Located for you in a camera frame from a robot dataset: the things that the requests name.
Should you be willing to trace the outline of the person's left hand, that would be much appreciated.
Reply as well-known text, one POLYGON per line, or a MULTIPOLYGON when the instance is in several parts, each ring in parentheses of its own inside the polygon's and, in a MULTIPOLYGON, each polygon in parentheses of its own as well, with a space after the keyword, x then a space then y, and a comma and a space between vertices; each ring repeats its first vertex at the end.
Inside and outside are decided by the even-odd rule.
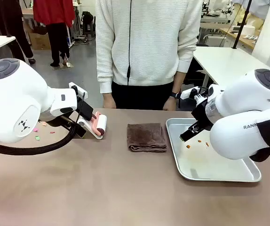
POLYGON ((169 97, 163 106, 164 111, 175 111, 176 110, 176 98, 169 97))

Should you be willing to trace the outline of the person's right hand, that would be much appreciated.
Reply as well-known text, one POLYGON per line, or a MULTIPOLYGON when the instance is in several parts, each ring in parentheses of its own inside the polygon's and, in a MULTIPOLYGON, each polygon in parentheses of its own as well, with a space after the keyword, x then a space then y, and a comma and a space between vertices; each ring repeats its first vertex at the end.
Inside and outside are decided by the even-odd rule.
POLYGON ((116 109, 116 103, 112 97, 112 93, 103 94, 103 108, 116 109))

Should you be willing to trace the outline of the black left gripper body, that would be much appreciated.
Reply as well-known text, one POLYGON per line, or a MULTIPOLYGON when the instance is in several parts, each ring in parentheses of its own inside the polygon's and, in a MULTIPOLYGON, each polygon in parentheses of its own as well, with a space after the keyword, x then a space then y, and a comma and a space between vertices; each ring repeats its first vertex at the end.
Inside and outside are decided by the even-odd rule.
POLYGON ((81 100, 79 102, 79 113, 84 119, 92 119, 93 108, 85 101, 81 100))

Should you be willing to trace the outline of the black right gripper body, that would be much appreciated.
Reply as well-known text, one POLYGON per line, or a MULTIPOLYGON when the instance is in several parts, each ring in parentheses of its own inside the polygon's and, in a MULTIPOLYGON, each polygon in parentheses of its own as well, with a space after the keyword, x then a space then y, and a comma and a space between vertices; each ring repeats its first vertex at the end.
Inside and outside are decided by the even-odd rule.
POLYGON ((192 116, 196 119, 196 122, 191 126, 192 129, 211 129, 213 123, 208 119, 206 115, 207 99, 199 103, 196 108, 191 112, 192 116))

